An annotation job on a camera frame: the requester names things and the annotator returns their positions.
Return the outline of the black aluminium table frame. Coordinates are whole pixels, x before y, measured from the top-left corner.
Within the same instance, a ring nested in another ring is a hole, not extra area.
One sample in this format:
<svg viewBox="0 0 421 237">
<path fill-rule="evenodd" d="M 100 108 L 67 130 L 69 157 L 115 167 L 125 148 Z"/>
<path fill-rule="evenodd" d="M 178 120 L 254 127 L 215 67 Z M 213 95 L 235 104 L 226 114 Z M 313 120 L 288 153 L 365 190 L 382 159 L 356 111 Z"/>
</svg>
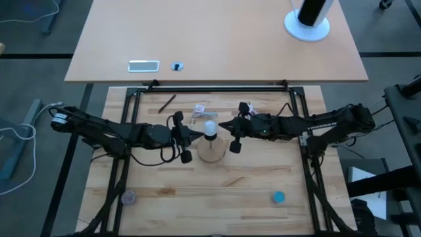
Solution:
<svg viewBox="0 0 421 237">
<path fill-rule="evenodd" d="M 250 102 L 259 113 L 276 114 L 290 103 L 287 92 L 164 92 L 140 97 L 138 122 L 163 124 L 176 111 L 184 123 L 203 131 L 204 118 L 191 123 L 196 104 L 218 113 L 218 122 L 231 120 L 240 102 Z M 158 110 L 174 95 L 160 114 Z M 179 159 L 158 167 L 144 167 L 132 159 L 127 190 L 136 193 L 133 205 L 123 205 L 119 235 L 304 235 L 313 234 L 303 163 L 297 139 L 269 142 L 241 139 L 241 153 L 226 151 L 218 163 L 197 157 L 197 141 L 189 150 L 193 160 Z M 77 225 L 81 231 L 105 202 L 112 159 L 90 163 Z M 327 198 L 346 225 L 356 228 L 343 171 L 334 148 L 328 148 L 321 166 Z M 285 201 L 275 204 L 281 191 Z"/>
</svg>

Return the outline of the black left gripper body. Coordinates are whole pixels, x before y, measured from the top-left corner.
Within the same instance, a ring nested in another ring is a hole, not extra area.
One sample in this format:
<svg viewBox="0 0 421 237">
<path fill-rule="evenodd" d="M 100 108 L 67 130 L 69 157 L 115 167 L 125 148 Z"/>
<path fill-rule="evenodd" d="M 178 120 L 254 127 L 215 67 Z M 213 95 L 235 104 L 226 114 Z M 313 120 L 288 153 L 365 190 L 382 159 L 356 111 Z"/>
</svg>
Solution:
<svg viewBox="0 0 421 237">
<path fill-rule="evenodd" d="M 183 113 L 177 111 L 173 114 L 173 137 L 176 139 L 178 145 L 181 146 L 181 160 L 183 164 L 190 163 L 192 161 L 191 152 L 187 149 L 186 139 L 184 138 L 184 129 L 182 128 L 182 120 L 184 119 Z"/>
</svg>

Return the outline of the black pen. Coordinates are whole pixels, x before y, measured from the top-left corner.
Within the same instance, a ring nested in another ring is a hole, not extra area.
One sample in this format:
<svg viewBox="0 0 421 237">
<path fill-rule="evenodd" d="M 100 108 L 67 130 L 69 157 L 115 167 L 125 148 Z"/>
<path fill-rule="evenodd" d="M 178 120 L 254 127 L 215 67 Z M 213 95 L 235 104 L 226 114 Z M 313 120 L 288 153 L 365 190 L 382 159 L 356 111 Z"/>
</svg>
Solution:
<svg viewBox="0 0 421 237">
<path fill-rule="evenodd" d="M 174 94 L 159 110 L 158 110 L 158 114 L 162 113 L 167 107 L 168 105 L 175 99 L 176 94 Z"/>
</svg>

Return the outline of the black equipment stand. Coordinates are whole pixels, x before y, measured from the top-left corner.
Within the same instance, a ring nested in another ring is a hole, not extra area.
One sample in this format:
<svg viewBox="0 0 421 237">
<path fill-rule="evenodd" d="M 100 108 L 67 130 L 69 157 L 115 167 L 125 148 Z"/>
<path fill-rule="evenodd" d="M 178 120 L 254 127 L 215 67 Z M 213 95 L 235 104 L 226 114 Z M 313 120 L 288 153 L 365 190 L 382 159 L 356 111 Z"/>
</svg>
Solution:
<svg viewBox="0 0 421 237">
<path fill-rule="evenodd" d="M 421 74 L 407 84 L 384 90 L 411 165 L 347 184 L 350 197 L 392 190 L 396 201 L 410 202 L 412 212 L 392 215 L 399 225 L 418 225 L 421 231 Z"/>
</svg>

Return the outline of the black backpack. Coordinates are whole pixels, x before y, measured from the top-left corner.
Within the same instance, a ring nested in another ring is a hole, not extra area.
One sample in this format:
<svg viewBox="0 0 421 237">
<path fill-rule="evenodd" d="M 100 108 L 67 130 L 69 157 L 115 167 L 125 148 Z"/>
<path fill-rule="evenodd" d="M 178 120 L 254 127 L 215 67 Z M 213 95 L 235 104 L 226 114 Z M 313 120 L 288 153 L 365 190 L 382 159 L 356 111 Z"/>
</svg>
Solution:
<svg viewBox="0 0 421 237">
<path fill-rule="evenodd" d="M 377 235 L 374 215 L 366 201 L 353 199 L 351 207 L 357 224 L 357 230 L 364 234 Z"/>
</svg>

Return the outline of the clear grey round disc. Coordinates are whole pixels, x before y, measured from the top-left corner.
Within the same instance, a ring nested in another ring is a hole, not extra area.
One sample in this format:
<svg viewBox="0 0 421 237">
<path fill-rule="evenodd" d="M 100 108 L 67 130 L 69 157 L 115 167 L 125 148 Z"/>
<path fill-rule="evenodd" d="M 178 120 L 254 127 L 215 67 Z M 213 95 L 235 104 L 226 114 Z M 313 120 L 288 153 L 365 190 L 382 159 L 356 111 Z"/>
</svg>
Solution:
<svg viewBox="0 0 421 237">
<path fill-rule="evenodd" d="M 123 205 L 133 205 L 136 202 L 136 193 L 131 190 L 126 190 L 120 198 L 120 202 Z"/>
</svg>

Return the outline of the round wooden base with socket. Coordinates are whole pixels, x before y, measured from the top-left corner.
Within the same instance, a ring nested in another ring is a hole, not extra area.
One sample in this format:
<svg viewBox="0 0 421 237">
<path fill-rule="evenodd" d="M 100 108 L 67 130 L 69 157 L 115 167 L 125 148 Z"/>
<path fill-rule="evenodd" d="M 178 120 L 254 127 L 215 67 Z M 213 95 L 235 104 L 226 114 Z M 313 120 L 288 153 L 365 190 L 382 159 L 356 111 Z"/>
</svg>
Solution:
<svg viewBox="0 0 421 237">
<path fill-rule="evenodd" d="M 228 143 L 217 134 L 203 136 L 197 143 L 198 157 L 205 163 L 217 163 L 226 153 Z"/>
</svg>

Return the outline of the white box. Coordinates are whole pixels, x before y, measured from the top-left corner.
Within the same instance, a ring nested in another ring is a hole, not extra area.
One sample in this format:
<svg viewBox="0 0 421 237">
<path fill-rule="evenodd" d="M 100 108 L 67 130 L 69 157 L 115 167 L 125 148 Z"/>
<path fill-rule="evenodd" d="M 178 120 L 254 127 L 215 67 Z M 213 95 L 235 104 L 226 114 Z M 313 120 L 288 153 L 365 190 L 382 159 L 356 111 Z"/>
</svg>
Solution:
<svg viewBox="0 0 421 237">
<path fill-rule="evenodd" d="M 354 182 L 365 178 L 372 178 L 375 174 L 364 171 L 356 167 L 348 168 L 348 182 Z M 358 199 L 365 201 L 373 216 L 386 220 L 387 219 L 387 192 L 374 192 L 363 196 L 351 197 L 351 201 Z"/>
</svg>

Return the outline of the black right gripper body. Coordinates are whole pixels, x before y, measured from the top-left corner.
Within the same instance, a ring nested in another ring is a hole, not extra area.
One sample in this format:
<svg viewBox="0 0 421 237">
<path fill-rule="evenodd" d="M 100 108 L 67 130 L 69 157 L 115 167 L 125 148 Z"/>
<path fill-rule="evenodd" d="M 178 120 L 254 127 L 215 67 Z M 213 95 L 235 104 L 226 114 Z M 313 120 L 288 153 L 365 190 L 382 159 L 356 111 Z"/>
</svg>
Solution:
<svg viewBox="0 0 421 237">
<path fill-rule="evenodd" d="M 230 151 L 232 153 L 241 152 L 240 138 L 258 138 L 256 131 L 253 128 L 251 120 L 247 119 L 246 116 L 249 114 L 249 107 L 246 102 L 239 103 L 239 114 L 237 117 L 236 125 L 233 126 L 237 130 L 237 134 L 234 137 L 234 141 L 230 143 Z"/>
</svg>

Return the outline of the blue grey desk foot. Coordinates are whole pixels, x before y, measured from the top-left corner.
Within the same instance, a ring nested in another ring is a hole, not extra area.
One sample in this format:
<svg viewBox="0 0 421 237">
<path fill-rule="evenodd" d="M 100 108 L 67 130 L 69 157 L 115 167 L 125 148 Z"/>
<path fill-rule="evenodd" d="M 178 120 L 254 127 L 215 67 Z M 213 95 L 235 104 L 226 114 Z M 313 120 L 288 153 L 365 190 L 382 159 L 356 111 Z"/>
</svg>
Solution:
<svg viewBox="0 0 421 237">
<path fill-rule="evenodd" d="M 13 128 L 19 136 L 23 138 L 28 138 L 29 135 L 32 135 L 32 129 L 24 124 L 30 124 L 35 121 L 36 115 L 41 111 L 42 100 L 35 99 L 29 108 L 29 111 L 26 114 L 26 117 L 23 120 L 23 125 L 18 125 L 13 123 L 0 116 L 0 128 Z M 4 138 L 11 139 L 13 141 L 11 154 L 8 156 L 7 160 L 3 165 L 0 165 L 0 180 L 9 180 L 15 170 L 16 164 L 20 159 L 20 155 L 23 152 L 24 146 L 26 145 L 26 140 L 21 140 L 12 130 L 6 130 L 0 132 L 0 136 L 3 135 Z"/>
</svg>

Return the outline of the large tan desk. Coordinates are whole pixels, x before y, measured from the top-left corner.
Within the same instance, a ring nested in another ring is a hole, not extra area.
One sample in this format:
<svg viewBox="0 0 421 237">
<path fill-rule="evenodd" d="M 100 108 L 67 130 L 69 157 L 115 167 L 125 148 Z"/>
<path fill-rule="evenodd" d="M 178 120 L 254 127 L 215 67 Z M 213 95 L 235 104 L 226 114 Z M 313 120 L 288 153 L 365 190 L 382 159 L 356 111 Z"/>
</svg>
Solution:
<svg viewBox="0 0 421 237">
<path fill-rule="evenodd" d="M 67 82 L 365 82 L 368 75 L 339 1 L 330 33 L 290 36 L 291 0 L 93 0 Z M 132 60 L 158 72 L 128 72 Z M 174 61 L 183 62 L 173 71 Z"/>
</svg>

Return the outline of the white lightbulb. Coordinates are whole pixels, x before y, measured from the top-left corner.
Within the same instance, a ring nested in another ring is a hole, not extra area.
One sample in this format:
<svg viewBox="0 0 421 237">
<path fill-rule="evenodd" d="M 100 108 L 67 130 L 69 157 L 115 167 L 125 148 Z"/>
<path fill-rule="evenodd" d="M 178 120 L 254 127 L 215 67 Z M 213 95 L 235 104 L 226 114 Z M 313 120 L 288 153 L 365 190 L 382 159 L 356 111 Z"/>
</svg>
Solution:
<svg viewBox="0 0 421 237">
<path fill-rule="evenodd" d="M 206 136 L 214 136 L 217 134 L 217 123 L 213 120 L 207 120 L 205 122 L 205 129 L 204 129 L 204 134 Z"/>
</svg>

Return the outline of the white stand with black column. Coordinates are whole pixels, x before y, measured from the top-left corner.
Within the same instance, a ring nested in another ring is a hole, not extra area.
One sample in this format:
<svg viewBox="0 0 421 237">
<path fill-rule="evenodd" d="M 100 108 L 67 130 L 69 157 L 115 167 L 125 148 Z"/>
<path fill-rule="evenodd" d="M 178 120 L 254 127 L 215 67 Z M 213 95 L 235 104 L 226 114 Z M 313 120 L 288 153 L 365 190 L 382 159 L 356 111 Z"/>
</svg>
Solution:
<svg viewBox="0 0 421 237">
<path fill-rule="evenodd" d="M 334 0 L 302 0 L 301 7 L 295 8 L 284 18 L 286 32 L 297 40 L 318 42 L 330 33 L 330 23 L 327 13 Z"/>
</svg>

